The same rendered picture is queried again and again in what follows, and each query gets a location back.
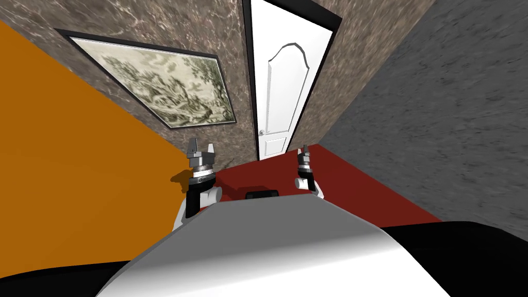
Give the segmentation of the white panelled door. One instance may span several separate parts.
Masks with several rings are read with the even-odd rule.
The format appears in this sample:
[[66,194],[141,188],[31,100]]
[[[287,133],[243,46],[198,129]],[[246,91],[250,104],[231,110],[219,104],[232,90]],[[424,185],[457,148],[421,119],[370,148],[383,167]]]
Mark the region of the white panelled door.
[[287,151],[340,19],[312,0],[246,0],[245,5],[263,160]]

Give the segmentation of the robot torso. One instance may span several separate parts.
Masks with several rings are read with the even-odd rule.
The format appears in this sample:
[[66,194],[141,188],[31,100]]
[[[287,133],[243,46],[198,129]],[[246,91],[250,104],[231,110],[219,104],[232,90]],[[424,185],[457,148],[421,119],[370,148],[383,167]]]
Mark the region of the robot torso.
[[313,194],[222,201],[96,297],[450,297],[390,235]]

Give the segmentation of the black framed landscape picture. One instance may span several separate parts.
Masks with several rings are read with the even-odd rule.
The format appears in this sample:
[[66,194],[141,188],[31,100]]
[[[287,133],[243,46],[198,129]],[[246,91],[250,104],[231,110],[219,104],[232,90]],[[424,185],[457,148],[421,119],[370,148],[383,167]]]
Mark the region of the black framed landscape picture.
[[57,31],[168,129],[237,122],[217,55]]

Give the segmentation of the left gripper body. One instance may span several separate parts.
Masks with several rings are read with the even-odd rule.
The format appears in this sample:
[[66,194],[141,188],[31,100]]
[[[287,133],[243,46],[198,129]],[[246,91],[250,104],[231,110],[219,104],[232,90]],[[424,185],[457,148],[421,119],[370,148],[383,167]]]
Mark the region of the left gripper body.
[[189,167],[212,166],[215,163],[214,152],[193,152],[187,153]]

